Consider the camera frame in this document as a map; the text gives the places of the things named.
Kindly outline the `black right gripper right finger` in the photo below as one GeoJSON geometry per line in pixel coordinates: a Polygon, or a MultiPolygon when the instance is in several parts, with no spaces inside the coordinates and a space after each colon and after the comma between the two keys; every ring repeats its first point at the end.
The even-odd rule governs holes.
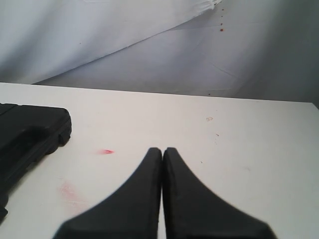
{"type": "Polygon", "coordinates": [[[274,239],[270,226],[214,194],[177,149],[163,155],[162,196],[168,239],[274,239]]]}

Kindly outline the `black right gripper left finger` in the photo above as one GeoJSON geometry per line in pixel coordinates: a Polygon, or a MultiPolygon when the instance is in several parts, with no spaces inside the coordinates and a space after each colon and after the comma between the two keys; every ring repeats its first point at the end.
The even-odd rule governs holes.
{"type": "Polygon", "coordinates": [[[156,239],[162,154],[150,148],[129,179],[93,208],[64,222],[57,239],[156,239]]]}

